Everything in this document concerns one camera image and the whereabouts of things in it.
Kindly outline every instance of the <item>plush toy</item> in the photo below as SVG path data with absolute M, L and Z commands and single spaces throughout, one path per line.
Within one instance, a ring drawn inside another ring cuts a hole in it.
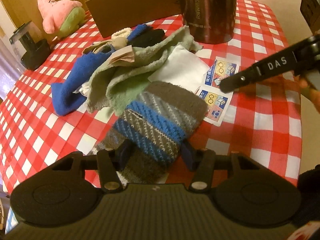
M 74 33 L 84 23 L 85 11 L 78 1 L 38 0 L 38 8 L 43 18 L 44 31 L 55 33 L 59 38 Z

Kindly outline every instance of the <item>plush toy face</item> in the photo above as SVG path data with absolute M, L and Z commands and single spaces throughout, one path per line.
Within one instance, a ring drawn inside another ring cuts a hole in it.
M 71 0 L 38 0 L 38 8 L 43 18 L 44 31 L 48 34 L 58 32 L 70 12 L 74 8 L 81 6 L 82 3 Z

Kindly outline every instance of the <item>ribbed black surface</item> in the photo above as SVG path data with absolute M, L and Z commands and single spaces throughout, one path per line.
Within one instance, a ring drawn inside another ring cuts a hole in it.
M 6 239 L 27 240 L 284 240 L 296 228 L 285 225 L 255 229 L 222 216 L 206 195 L 181 184 L 131 184 L 119 194 L 105 195 L 86 218 L 60 228 L 24 223 Z

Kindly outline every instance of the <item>checkered tablecloth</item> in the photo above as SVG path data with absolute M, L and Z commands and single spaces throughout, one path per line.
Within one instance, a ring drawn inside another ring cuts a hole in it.
M 84 47 L 102 41 L 94 20 L 57 44 L 36 71 L 26 71 L 0 106 L 0 171 L 4 190 L 15 186 L 57 159 L 79 150 L 87 154 L 102 140 L 117 117 L 112 109 L 89 114 L 81 106 L 58 117 L 52 106 L 50 84 L 64 82 Z M 148 23 L 170 35 L 182 25 L 181 15 Z M 197 55 L 208 65 L 215 57 L 241 62 L 243 70 L 287 46 L 271 9 L 238 0 L 234 38 L 225 44 L 204 44 Z M 196 148 L 226 155 L 240 151 L 296 183 L 301 157 L 300 93 L 291 73 L 249 85 L 235 92 L 221 127 L 202 122 L 190 139 Z M 167 182 L 188 184 L 192 173 L 178 159 Z M 94 171 L 86 179 L 99 186 Z

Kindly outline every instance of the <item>purple curtain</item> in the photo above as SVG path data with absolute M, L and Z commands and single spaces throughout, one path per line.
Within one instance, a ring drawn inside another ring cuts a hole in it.
M 0 40 L 0 97 L 4 99 L 26 69 Z

